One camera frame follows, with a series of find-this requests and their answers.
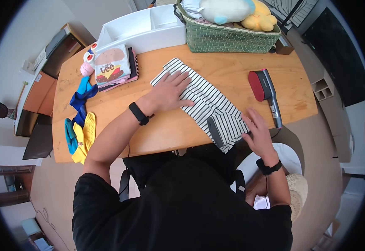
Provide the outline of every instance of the beige hat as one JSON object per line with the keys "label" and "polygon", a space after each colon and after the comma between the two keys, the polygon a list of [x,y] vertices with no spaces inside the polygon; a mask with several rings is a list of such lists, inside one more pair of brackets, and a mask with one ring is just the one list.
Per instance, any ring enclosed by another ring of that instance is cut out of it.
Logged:
{"label": "beige hat", "polygon": [[308,196],[308,183],[304,176],[298,173],[289,174],[286,179],[291,196],[291,221],[294,222],[300,215]]}

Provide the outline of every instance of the orange cabinet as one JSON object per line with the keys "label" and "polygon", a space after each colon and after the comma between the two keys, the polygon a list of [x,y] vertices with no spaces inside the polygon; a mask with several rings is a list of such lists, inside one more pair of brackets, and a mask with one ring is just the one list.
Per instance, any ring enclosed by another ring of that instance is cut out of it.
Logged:
{"label": "orange cabinet", "polygon": [[40,72],[40,74],[41,77],[33,83],[23,108],[33,113],[50,116],[53,111],[57,79],[44,72]]}

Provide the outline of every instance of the white plush toy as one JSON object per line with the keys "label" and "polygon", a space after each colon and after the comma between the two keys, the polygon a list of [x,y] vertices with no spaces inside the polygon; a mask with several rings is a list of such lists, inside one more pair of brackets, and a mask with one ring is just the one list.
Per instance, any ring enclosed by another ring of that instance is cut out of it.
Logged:
{"label": "white plush toy", "polygon": [[201,0],[198,11],[209,22],[241,22],[255,11],[252,0]]}

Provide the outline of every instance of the hamburger print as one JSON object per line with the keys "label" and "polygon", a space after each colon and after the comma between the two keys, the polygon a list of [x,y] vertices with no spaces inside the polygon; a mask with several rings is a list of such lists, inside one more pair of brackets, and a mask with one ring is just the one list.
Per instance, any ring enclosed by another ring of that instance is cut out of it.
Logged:
{"label": "hamburger print", "polygon": [[105,83],[121,77],[124,71],[120,69],[121,65],[115,65],[114,63],[124,57],[124,52],[118,48],[108,49],[101,53],[95,59],[96,66],[100,68],[100,72],[96,73],[96,82]]}

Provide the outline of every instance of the green basket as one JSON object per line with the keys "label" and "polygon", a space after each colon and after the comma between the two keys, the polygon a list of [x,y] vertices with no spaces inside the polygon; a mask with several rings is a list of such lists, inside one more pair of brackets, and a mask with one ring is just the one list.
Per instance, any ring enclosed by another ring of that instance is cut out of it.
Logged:
{"label": "green basket", "polygon": [[204,24],[187,15],[176,0],[174,14],[185,23],[186,43],[193,53],[199,52],[252,52],[266,53],[279,39],[281,31],[275,25],[272,31],[252,31],[245,28]]}

